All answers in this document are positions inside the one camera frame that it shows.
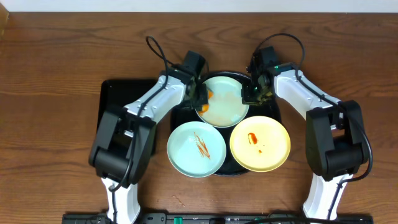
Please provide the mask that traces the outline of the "orange green sponge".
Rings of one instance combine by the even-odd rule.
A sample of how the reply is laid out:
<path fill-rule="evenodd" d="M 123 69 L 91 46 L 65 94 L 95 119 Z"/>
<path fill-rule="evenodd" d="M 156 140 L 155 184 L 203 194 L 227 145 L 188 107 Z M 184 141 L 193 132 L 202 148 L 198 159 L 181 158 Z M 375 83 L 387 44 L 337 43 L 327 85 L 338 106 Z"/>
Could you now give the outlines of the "orange green sponge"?
<path fill-rule="evenodd" d="M 200 106 L 197 108 L 197 113 L 202 116 L 204 113 L 206 113 L 209 109 L 209 100 L 213 97 L 214 93 L 210 90 L 207 89 L 207 100 L 204 103 L 201 103 Z"/>

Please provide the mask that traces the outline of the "light blue plate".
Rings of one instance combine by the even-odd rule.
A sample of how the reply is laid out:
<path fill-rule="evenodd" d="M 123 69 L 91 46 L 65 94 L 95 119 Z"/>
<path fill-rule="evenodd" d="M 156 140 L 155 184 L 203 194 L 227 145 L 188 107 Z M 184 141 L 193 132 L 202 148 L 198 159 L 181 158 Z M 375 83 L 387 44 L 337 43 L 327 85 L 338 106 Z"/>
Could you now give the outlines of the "light blue plate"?
<path fill-rule="evenodd" d="M 217 76 L 207 79 L 204 84 L 211 91 L 208 104 L 196 110 L 204 122 L 217 128 L 227 128 L 238 124 L 247 115 L 249 105 L 242 103 L 240 82 Z"/>
<path fill-rule="evenodd" d="M 213 126 L 191 121 L 172 131 L 167 155 L 173 167 L 183 175 L 201 178 L 214 174 L 226 159 L 226 143 Z"/>

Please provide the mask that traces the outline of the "yellow plate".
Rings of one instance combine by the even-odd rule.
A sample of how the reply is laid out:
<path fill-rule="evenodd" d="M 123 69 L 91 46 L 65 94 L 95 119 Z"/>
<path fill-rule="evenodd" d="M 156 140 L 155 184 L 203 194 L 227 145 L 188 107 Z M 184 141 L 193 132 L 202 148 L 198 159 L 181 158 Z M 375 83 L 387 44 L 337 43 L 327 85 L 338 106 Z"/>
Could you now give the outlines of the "yellow plate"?
<path fill-rule="evenodd" d="M 290 136 L 284 126 L 267 116 L 252 116 L 233 129 L 229 146 L 236 162 L 247 170 L 269 172 L 290 154 Z"/>

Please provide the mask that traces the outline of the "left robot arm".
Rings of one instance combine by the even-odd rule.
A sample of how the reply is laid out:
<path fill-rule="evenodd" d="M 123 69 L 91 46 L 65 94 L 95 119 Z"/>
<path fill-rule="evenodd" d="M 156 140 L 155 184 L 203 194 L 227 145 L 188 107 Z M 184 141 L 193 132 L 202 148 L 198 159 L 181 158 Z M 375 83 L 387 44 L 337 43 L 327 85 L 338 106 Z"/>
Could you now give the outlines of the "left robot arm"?
<path fill-rule="evenodd" d="M 204 105 L 200 69 L 179 66 L 161 72 L 156 84 L 125 106 L 108 106 L 99 121 L 88 162 L 102 178 L 111 223 L 134 223 L 141 211 L 137 185 L 147 169 L 157 124 L 174 107 Z"/>

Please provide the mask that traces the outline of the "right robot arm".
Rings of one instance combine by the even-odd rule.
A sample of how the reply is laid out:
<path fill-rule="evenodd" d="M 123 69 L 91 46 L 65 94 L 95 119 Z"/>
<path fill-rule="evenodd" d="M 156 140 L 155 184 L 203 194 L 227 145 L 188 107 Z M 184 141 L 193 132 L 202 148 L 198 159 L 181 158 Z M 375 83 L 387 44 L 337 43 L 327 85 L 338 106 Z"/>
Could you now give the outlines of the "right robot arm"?
<path fill-rule="evenodd" d="M 245 104 L 278 97 L 305 119 L 305 153 L 313 179 L 303 211 L 307 218 L 337 221 L 346 185 L 364 179 L 373 168 L 360 105 L 325 93 L 293 63 L 251 63 L 247 71 L 251 82 L 243 86 Z"/>

